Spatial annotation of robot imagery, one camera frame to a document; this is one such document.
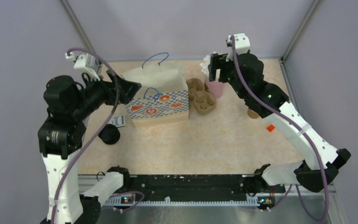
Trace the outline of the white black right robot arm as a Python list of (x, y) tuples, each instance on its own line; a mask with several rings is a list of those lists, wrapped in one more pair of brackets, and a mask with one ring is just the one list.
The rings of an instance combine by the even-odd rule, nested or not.
[(251, 53), (238, 56), (241, 74), (251, 91), (280, 114), (268, 110), (248, 93), (234, 62), (227, 61), (226, 57), (226, 54), (217, 53), (207, 55), (201, 64), (202, 72), (211, 81), (229, 83), (246, 106), (277, 128), (303, 157), (299, 162), (266, 164), (257, 169), (256, 189), (268, 192), (277, 184), (297, 184), (312, 192), (322, 191), (325, 187), (322, 173), (330, 184), (350, 159), (351, 153), (345, 148), (337, 149), (323, 139), (298, 113), (288, 95), (276, 84), (264, 80), (264, 64), (257, 56)]

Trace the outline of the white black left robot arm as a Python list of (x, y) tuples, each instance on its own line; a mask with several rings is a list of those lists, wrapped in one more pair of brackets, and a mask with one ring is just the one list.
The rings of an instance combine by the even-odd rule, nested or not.
[(84, 84), (71, 76), (52, 78), (43, 94), (48, 117), (38, 131), (39, 149), (48, 177), (49, 210), (45, 224), (95, 224), (103, 204), (116, 192), (131, 187), (127, 168), (111, 167), (102, 180), (79, 192), (78, 165), (88, 144), (83, 143), (84, 120), (101, 105), (129, 103), (141, 84), (111, 75), (110, 81), (82, 74)]

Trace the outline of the blue checkered paper bag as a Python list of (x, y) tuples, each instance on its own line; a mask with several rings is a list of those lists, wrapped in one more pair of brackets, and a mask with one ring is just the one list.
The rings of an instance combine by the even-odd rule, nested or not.
[(125, 105), (135, 127), (181, 122), (189, 119), (188, 86), (182, 63), (146, 65), (122, 73), (122, 78), (141, 84), (141, 89)]

